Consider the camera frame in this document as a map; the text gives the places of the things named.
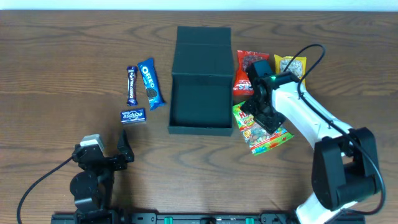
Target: red candy bag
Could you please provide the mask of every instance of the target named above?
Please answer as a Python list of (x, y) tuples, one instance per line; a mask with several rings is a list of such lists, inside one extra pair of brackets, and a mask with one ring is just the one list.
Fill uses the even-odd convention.
[(263, 59), (268, 60), (268, 57), (269, 54), (238, 50), (239, 67), (236, 71), (235, 84), (232, 90), (234, 95), (252, 95), (254, 93), (246, 69), (253, 62)]

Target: blue wrapper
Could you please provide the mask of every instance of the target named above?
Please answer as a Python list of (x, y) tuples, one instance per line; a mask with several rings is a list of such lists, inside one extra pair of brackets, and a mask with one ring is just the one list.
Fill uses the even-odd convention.
[(162, 95), (160, 94), (159, 84), (157, 83), (154, 59), (150, 58), (138, 63), (139, 71), (144, 80), (145, 89), (150, 104), (150, 110), (154, 110), (159, 106), (165, 105)]
[(138, 123), (146, 120), (144, 108), (120, 112), (120, 121), (122, 124)]
[(136, 79), (137, 79), (138, 68), (136, 66), (127, 67), (127, 105), (136, 106), (138, 102), (136, 100)]

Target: dark green box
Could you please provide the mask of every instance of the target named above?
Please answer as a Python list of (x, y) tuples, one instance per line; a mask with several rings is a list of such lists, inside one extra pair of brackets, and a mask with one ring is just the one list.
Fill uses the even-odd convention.
[(178, 27), (169, 133), (230, 136), (233, 76), (230, 28)]

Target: yellow wrapper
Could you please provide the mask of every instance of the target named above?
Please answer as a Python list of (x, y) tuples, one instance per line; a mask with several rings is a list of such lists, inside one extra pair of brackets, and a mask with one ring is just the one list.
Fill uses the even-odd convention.
[[(275, 55), (275, 71), (276, 71), (276, 73), (283, 72), (286, 68), (286, 65), (292, 58), (293, 58), (293, 56), (281, 57), (281, 56)], [(297, 77), (302, 78), (305, 73), (306, 62), (307, 62), (306, 57), (297, 57), (289, 65), (289, 68), (287, 70), (291, 71)]]

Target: wooden table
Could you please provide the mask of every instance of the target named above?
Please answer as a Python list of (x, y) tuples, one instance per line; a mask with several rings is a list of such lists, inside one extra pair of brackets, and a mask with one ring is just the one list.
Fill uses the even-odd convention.
[[(375, 135), (387, 185), (384, 210), (369, 223), (394, 223), (398, 209), (398, 14), (365, 12), (2, 11), (0, 27), (0, 222), (15, 223), (27, 188), (68, 158), (83, 136), (99, 133), (116, 150), (126, 106), (127, 65), (155, 58), (170, 102), (177, 26), (231, 27), (233, 52), (293, 55), (327, 46), (307, 80), (335, 116)], [(311, 65), (320, 51), (305, 53)], [(312, 192), (312, 149), (295, 137), (253, 156), (236, 125), (231, 137), (169, 135), (169, 105), (126, 127), (136, 161), (116, 173), (113, 202), (159, 212), (259, 213), (288, 210)], [(24, 223), (73, 212), (74, 162), (40, 183), (22, 208)], [(374, 208), (379, 196), (356, 208)]]

